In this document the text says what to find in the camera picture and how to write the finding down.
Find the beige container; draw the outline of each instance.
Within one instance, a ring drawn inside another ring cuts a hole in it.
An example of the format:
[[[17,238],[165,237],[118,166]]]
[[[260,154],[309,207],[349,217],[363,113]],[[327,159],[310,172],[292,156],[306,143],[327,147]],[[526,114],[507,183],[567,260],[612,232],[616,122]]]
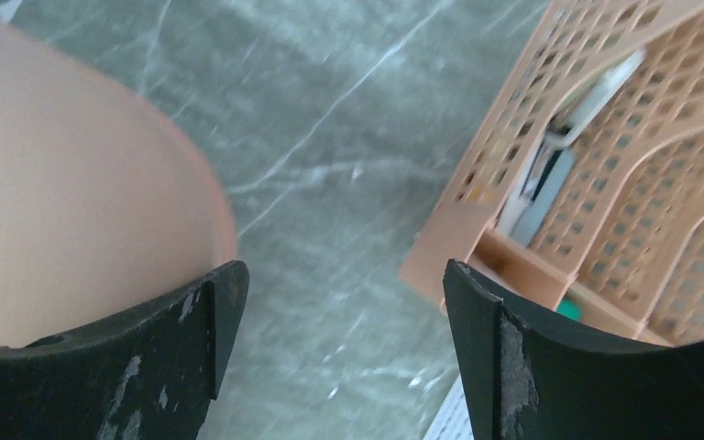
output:
[[[168,118],[0,25],[0,346],[143,303],[236,253],[213,172]]]
[[[529,247],[495,226],[550,121],[636,50],[643,64],[571,145]],[[438,303],[477,259],[587,324],[660,344],[704,338],[704,0],[553,1],[401,268]]]

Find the marble surface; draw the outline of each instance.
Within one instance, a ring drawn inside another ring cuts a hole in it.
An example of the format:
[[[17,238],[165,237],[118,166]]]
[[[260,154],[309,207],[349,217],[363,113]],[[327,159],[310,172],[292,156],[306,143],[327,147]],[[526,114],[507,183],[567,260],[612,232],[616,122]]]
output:
[[[457,375],[397,269],[545,0],[11,0],[231,195],[247,311],[199,438],[420,439]]]

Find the white striped object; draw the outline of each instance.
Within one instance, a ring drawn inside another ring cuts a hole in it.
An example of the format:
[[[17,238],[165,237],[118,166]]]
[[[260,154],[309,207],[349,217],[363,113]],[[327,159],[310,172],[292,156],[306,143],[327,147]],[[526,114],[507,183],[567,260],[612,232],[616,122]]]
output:
[[[424,440],[474,440],[468,419],[466,393],[463,392],[463,382],[459,376],[430,424]]]

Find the green object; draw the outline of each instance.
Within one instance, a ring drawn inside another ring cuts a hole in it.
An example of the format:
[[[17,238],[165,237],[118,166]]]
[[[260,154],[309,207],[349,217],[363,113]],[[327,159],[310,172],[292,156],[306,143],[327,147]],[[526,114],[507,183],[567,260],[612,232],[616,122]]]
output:
[[[564,298],[563,301],[560,302],[560,305],[557,306],[557,312],[574,321],[581,319],[581,309],[578,307],[578,304],[568,298]]]

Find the gray marble countertop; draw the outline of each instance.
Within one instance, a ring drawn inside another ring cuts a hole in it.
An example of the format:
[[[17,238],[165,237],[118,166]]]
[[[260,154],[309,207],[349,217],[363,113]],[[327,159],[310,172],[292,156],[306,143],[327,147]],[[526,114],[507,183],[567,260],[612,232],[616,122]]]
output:
[[[251,292],[199,438],[422,438],[457,362],[397,270],[545,5],[2,6],[170,115],[231,195]]]

